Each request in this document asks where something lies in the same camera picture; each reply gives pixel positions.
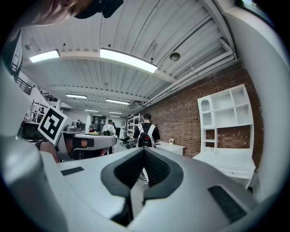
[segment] white cabinet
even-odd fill
[[[239,85],[198,99],[201,126],[200,153],[193,159],[215,167],[247,188],[253,177],[252,160],[254,125],[250,100],[245,85]],[[218,148],[218,128],[250,125],[250,148]],[[214,139],[207,139],[214,130]]]

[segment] railing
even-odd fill
[[[17,85],[26,94],[28,94],[28,95],[31,94],[32,87],[29,84],[27,84],[26,82],[24,82],[23,80],[21,80],[20,78],[17,79]]]
[[[58,99],[56,97],[50,95],[49,93],[42,92],[41,95],[48,102],[57,102],[58,101]]]

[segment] drawer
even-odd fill
[[[239,168],[220,166],[220,165],[215,165],[214,167],[227,176],[243,178],[243,179],[251,178],[251,169],[239,169]]]

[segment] window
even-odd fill
[[[274,28],[274,24],[271,21],[271,19],[268,17],[268,15],[258,6],[257,3],[253,0],[236,0],[236,5],[253,13],[257,17],[259,17],[261,20],[263,20],[265,23],[267,23],[269,26]]]

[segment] white shirt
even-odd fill
[[[114,128],[112,125],[110,125],[110,124],[107,124],[107,125],[103,128],[102,131],[110,131],[111,136],[113,136],[113,135],[116,133],[115,128]]]

